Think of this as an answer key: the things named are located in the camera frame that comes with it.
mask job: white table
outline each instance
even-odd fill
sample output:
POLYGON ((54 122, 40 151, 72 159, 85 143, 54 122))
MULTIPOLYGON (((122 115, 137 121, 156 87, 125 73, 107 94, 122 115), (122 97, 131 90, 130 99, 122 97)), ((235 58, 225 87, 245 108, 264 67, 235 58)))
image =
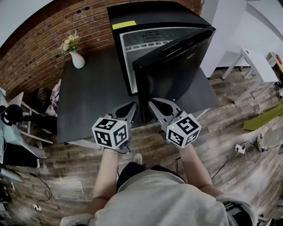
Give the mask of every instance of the white table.
POLYGON ((237 104, 241 101, 244 97, 249 95, 252 91, 254 91, 261 83, 266 83, 266 87, 263 89, 262 92, 258 93, 254 98, 259 98, 266 90, 269 89, 275 82, 278 82, 277 76, 272 70, 270 64, 265 59, 265 57, 258 53, 255 50, 241 48, 239 55, 237 56, 236 60, 230 65, 227 71, 222 76, 222 79, 226 79, 227 76, 230 74, 232 69, 235 67, 237 62, 245 58, 245 60, 249 63, 251 68, 243 75, 244 78, 247 78, 251 72, 254 72, 257 76, 257 81, 240 97, 238 97, 234 103, 237 104))

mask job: red brick wall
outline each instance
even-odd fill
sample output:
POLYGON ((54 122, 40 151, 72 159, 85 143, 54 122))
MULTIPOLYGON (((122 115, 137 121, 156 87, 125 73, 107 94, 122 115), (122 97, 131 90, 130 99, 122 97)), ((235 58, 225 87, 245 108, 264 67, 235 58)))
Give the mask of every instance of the red brick wall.
MULTIPOLYGON (((200 14, 202 0, 177 1, 200 14)), ((37 87, 39 99, 45 99, 44 90, 53 88, 71 60, 58 47, 75 30, 82 54, 113 45, 107 6, 125 2, 133 1, 54 0, 33 14, 0 48, 0 87, 7 91, 7 99, 22 91, 27 98, 37 87)))

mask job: fridge door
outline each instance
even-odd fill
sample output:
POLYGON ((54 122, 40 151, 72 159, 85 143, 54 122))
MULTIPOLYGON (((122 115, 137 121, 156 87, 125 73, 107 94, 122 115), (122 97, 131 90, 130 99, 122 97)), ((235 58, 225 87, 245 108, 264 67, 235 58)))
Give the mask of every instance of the fridge door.
POLYGON ((189 88, 215 29, 180 37, 133 62, 143 122, 150 120, 150 98, 175 101, 189 88))

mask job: shoe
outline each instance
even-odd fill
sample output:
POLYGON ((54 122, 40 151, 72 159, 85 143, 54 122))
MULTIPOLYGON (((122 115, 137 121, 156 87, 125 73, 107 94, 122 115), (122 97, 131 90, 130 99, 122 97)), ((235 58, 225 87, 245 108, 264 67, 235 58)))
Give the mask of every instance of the shoe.
POLYGON ((135 154, 133 162, 142 165, 142 155, 140 153, 135 154))

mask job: black mini fridge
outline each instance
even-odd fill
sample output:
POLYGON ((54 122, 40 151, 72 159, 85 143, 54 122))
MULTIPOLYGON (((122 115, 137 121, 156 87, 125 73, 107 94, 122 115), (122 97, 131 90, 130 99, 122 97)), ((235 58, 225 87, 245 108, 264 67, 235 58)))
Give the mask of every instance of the black mini fridge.
POLYGON ((177 100, 189 88, 215 29, 177 2, 147 1, 108 7, 129 95, 138 94, 144 123, 150 98, 177 100))

